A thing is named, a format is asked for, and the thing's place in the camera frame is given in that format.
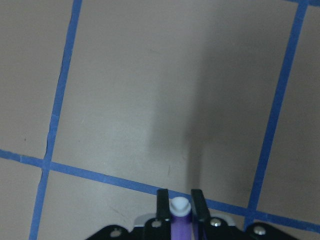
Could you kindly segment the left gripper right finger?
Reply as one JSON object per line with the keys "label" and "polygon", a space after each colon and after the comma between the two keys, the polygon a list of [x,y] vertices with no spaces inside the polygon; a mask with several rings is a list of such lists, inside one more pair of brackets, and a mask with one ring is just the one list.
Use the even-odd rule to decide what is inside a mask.
{"label": "left gripper right finger", "polygon": [[204,223],[211,216],[203,191],[200,189],[191,189],[191,211],[193,223]]}

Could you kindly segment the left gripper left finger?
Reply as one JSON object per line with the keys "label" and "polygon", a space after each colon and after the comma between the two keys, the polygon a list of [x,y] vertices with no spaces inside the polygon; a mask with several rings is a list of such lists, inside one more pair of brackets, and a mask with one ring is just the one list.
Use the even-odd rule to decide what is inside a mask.
{"label": "left gripper left finger", "polygon": [[158,189],[156,192],[156,218],[170,221],[170,201],[168,189]]}

